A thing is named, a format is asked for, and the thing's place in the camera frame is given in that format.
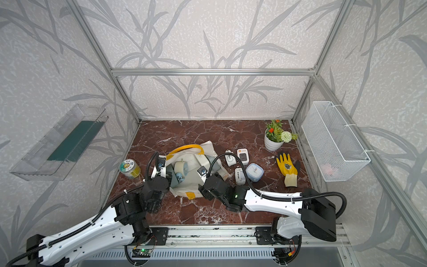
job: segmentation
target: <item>brown marble surface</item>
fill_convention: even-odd
[[[291,131],[288,121],[283,121],[283,129]],[[290,154],[292,161],[299,160],[301,169],[298,173],[298,187],[286,188],[284,176],[280,172],[275,156],[264,146],[265,121],[263,120],[186,120],[186,121],[143,121],[129,151],[128,157],[134,159],[145,173],[146,164],[154,151],[167,155],[173,149],[186,144],[202,144],[208,140],[214,144],[216,153],[222,154],[227,149],[236,153],[238,148],[247,148],[249,163],[256,163],[264,169],[264,176],[254,183],[257,189],[282,193],[301,192],[310,188],[301,155],[296,142],[292,140],[279,149]],[[234,169],[222,160],[230,178],[227,182],[235,184]],[[118,195],[123,189],[131,189],[142,183],[142,178],[129,180],[123,174],[117,178],[110,198]],[[218,200],[208,201],[204,198],[189,200],[174,197],[170,192],[162,201],[162,207],[156,214],[148,214],[150,225],[161,224],[241,224],[271,223],[275,213],[266,211],[235,213],[227,211]]]

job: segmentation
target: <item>digital display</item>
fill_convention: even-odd
[[[246,156],[246,154],[239,154],[239,158],[241,161],[247,161],[248,157]]]

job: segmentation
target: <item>yellow bag handle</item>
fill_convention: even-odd
[[[181,147],[178,147],[178,148],[175,148],[174,150],[172,150],[171,153],[169,153],[166,156],[166,160],[171,159],[173,157],[173,154],[175,154],[179,151],[185,150],[185,149],[189,149],[189,148],[199,148],[200,153],[198,153],[198,155],[204,155],[205,154],[205,151],[203,150],[203,148],[200,145],[197,145],[197,144],[185,145],[185,146],[181,146]]]

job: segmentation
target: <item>potted plant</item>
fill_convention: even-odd
[[[267,123],[267,129],[264,135],[264,144],[269,151],[278,150],[283,143],[289,143],[292,140],[292,134],[282,129],[282,120],[272,120]]]

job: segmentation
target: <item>wallpaper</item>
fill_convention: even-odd
[[[301,124],[313,101],[326,100],[314,84],[294,124],[314,172],[314,177],[310,177],[313,186],[321,192],[343,193],[347,198],[347,208],[337,222],[344,225],[360,266],[427,266],[427,255],[383,192],[369,165],[345,182],[324,181]],[[341,205],[336,197],[329,199],[336,206]]]
[[[137,124],[62,1],[0,3],[0,265],[34,234],[93,216],[109,193]],[[9,171],[75,104],[109,119],[61,182]]]
[[[425,219],[426,27],[425,0],[355,6],[321,70]]]
[[[309,68],[342,0],[78,2],[115,68]]]
[[[126,76],[143,119],[291,118],[306,76]]]
[[[426,1],[404,0],[354,5],[320,70],[425,218],[426,7]],[[297,127],[311,101],[325,100],[319,94],[313,87]],[[304,135],[300,138],[312,160]],[[348,199],[338,221],[345,225],[361,266],[427,266],[427,255],[369,165],[348,181],[328,183],[316,163],[311,165],[322,190]]]

